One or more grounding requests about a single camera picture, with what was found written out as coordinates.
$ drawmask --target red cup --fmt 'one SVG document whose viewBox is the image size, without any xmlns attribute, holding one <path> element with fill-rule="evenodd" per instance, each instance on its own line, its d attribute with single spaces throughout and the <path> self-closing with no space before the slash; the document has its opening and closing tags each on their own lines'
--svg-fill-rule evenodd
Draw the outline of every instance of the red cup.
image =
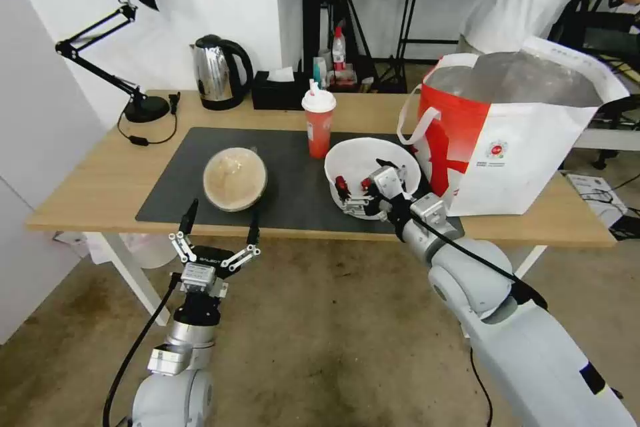
<svg viewBox="0 0 640 427">
<path fill-rule="evenodd" d="M 314 83 L 302 99 L 302 107 L 307 114 L 309 155 L 322 159 L 329 152 L 335 97 L 331 92 L 320 90 Z"/>
</svg>

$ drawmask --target kettle handle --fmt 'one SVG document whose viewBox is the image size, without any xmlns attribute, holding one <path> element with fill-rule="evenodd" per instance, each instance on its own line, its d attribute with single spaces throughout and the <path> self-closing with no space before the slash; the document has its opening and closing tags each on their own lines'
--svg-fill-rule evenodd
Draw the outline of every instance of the kettle handle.
<svg viewBox="0 0 640 427">
<path fill-rule="evenodd" d="M 219 46 L 220 48 L 222 48 L 222 51 L 225 53 L 225 56 L 227 58 L 231 93 L 238 100 L 242 100 L 242 98 L 251 88 L 251 84 L 253 83 L 253 67 L 251 66 L 251 59 L 249 58 L 249 55 L 244 50 L 244 48 L 242 48 L 234 41 L 221 39 L 219 41 Z M 238 66 L 235 64 L 235 58 L 233 58 L 233 55 L 238 55 L 238 57 L 240 57 L 240 60 L 242 60 L 242 66 L 245 68 L 245 72 L 247 73 L 247 81 L 244 83 L 244 85 L 240 84 Z"/>
</svg>

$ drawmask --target black desk mat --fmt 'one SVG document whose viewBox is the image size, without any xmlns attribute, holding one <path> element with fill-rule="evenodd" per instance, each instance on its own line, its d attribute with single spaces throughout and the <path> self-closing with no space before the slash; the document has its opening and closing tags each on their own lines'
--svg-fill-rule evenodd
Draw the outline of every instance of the black desk mat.
<svg viewBox="0 0 640 427">
<path fill-rule="evenodd" d="M 363 136 L 333 132 L 331 145 Z M 368 136 L 397 142 L 393 134 Z M 228 147 L 255 148 L 267 166 L 267 189 L 257 204 L 261 228 L 393 233 L 391 224 L 345 215 L 333 203 L 324 160 L 309 157 L 306 131 L 191 128 L 135 219 L 179 223 L 197 197 L 196 224 L 248 227 L 251 209 L 233 213 L 218 210 L 203 189 L 207 162 Z"/>
</svg>

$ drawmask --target logo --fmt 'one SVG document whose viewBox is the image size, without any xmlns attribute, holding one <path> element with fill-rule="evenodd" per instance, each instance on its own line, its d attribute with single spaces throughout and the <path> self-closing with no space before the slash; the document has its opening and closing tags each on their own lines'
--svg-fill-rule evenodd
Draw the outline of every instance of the logo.
<svg viewBox="0 0 640 427">
<path fill-rule="evenodd" d="M 495 141 L 489 144 L 489 148 L 487 149 L 487 157 L 488 158 L 502 158 L 507 153 L 507 142 L 503 141 Z"/>
</svg>

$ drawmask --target stained floor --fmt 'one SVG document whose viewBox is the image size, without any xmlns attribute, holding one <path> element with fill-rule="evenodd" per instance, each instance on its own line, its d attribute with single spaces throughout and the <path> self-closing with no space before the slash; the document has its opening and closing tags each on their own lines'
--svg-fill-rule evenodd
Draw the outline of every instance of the stained floor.
<svg viewBox="0 0 640 427">
<path fill-rule="evenodd" d="M 590 171 L 592 152 L 567 168 Z M 617 184 L 637 154 L 611 160 Z M 640 206 L 640 181 L 621 189 Z M 239 240 L 216 245 L 238 248 Z M 487 405 L 458 323 L 399 242 L 261 242 L 259 262 L 231 278 L 211 371 L 221 426 L 483 426 Z M 640 241 L 611 250 L 551 249 L 529 272 L 565 326 L 640 419 Z M 178 265 L 149 271 L 159 291 Z M 170 306 L 179 304 L 174 294 Z M 110 264 L 82 261 L 0 347 L 0 425 L 96 426 L 120 362 L 147 313 Z M 130 413 L 154 326 L 116 398 Z M 493 425 L 518 426 L 488 384 Z"/>
</svg>

